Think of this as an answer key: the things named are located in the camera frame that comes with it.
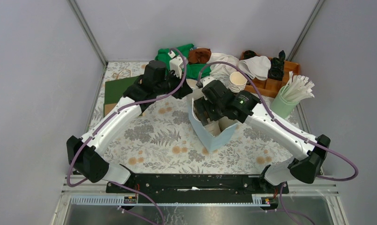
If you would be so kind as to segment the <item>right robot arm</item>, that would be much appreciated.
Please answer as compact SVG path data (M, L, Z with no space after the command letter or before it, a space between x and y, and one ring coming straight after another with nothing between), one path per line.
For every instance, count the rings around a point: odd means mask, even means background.
M316 137L294 127L268 110L257 96L246 90L234 93L212 77L207 77L202 88L195 89L188 99L202 127L220 119L239 121L258 128L292 154L290 159L263 170L258 180L262 192L270 193L289 180L312 184L319 175L329 137Z

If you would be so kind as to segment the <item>light blue paper bag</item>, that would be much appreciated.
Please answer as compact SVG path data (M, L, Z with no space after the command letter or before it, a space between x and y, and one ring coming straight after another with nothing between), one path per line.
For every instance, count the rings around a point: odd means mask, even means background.
M217 137L214 137L208 133L201 122L197 119L193 110L193 101L203 96L200 93L201 88L194 89L193 93L187 96L188 117L201 143L208 150L208 152L213 152L225 146L230 141L237 127L237 122L227 117L223 117L217 120L219 121L221 133Z

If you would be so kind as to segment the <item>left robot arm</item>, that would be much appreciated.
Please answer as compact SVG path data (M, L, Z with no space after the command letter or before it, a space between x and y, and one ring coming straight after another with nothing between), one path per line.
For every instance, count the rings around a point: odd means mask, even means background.
M186 82L186 74L187 59L183 55L174 56L169 66L162 61L150 61L144 74L135 77L116 106L95 127L81 137L71 136L67 140L68 186L74 187L70 176L75 169L84 180L110 181L117 183L121 191L131 192L135 186L131 172L122 165L106 162L103 155L119 133L151 104L169 96L182 99L190 94L192 89Z

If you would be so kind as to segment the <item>white paper coffee cup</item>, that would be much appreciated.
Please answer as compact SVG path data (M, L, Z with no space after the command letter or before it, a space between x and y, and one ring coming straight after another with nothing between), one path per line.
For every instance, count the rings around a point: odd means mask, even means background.
M217 137L221 133L219 121L212 121L204 126L205 130L212 136Z

